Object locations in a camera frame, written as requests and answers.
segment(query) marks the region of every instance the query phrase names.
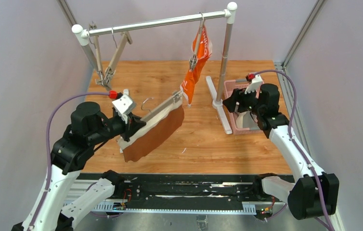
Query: brown cloth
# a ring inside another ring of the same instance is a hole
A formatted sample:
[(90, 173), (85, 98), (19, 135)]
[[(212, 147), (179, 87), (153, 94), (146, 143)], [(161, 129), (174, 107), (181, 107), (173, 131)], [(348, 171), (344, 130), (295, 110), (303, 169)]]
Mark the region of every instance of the brown cloth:
[(169, 112), (166, 118), (150, 129), (144, 136), (123, 150), (125, 162), (138, 161), (166, 141), (183, 123), (183, 106)]

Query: folded garment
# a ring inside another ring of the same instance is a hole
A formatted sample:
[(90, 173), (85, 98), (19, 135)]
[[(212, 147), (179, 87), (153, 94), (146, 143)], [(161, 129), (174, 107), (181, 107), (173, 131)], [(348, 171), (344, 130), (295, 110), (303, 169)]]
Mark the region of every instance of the folded garment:
[(138, 161), (167, 140), (183, 123), (184, 110), (181, 91), (173, 94), (142, 120), (146, 125), (137, 131), (129, 142), (118, 140), (125, 162)]

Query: gray floor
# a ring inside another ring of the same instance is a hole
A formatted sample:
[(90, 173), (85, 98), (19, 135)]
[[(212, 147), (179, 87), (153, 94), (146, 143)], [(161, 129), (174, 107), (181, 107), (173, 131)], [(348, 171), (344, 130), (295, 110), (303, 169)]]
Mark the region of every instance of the gray floor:
[[(125, 213), (118, 218), (86, 216), (76, 231), (199, 231), (195, 214)], [(286, 209), (264, 223), (250, 215), (208, 215), (207, 231), (325, 231), (315, 219), (296, 220)]]

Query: wooden table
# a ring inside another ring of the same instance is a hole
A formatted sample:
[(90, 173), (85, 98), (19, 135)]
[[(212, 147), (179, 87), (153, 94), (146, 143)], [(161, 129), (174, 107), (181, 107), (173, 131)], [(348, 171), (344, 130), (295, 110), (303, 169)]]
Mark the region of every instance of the wooden table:
[[(272, 61), (229, 61), (226, 79), (244, 78), (249, 72), (274, 69)], [(143, 116), (140, 105), (154, 97), (144, 108), (153, 109), (179, 89), (188, 70), (188, 61), (124, 61), (120, 62), (112, 80), (113, 89), (130, 90), (138, 104), (134, 114)], [(196, 85), (192, 107), (183, 102), (183, 125), (159, 148), (137, 162), (125, 162), (115, 140), (109, 141), (87, 162), (84, 172), (104, 172), (112, 169), (119, 173), (196, 173), (196, 174), (259, 174), (273, 172), (290, 174), (291, 170), (280, 152), (263, 133), (226, 135), (217, 111), (211, 106), (206, 76), (212, 76), (216, 85), (220, 61), (208, 61)], [(92, 76), (89, 91), (105, 91), (95, 84)], [(265, 82), (279, 86), (274, 73), (262, 75)], [(89, 96), (88, 101), (101, 105), (102, 112), (112, 116), (112, 104), (104, 96)], [(287, 115), (283, 97), (281, 111)]]

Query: robotic arm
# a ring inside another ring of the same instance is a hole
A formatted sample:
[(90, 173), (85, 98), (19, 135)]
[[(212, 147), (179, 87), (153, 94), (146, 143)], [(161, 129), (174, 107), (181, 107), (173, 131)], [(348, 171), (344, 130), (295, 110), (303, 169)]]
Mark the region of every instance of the robotic arm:
[(71, 185), (94, 155), (97, 144), (103, 145), (118, 135), (129, 140), (146, 125), (140, 117), (132, 114), (135, 104), (128, 95), (114, 94), (112, 118), (107, 118), (95, 102), (81, 103), (71, 114), (71, 124), (51, 151), (51, 181), (45, 199), (42, 190), (29, 216), (24, 222), (14, 225), (12, 231), (71, 231), (102, 200), (119, 197), (115, 193), (123, 191), (124, 179), (110, 170), (84, 195), (63, 207)]
[(246, 89), (234, 89), (231, 97), (224, 100), (223, 104), (231, 113), (249, 111), (256, 116), (258, 127), (282, 153), (296, 182), (289, 183), (272, 173), (259, 175), (254, 182), (256, 194), (264, 198), (272, 195), (284, 201), (296, 219), (322, 216), (324, 213), (320, 204), (318, 185), (311, 170), (313, 167), (322, 186), (327, 213), (334, 214), (339, 190), (339, 180), (336, 175), (326, 174), (302, 145), (299, 145), (299, 148), (295, 145), (300, 142), (293, 130), (291, 130), (293, 135), (290, 137), (289, 121), (279, 112), (278, 87), (269, 83), (262, 84), (260, 75), (248, 75), (246, 78), (250, 85)]

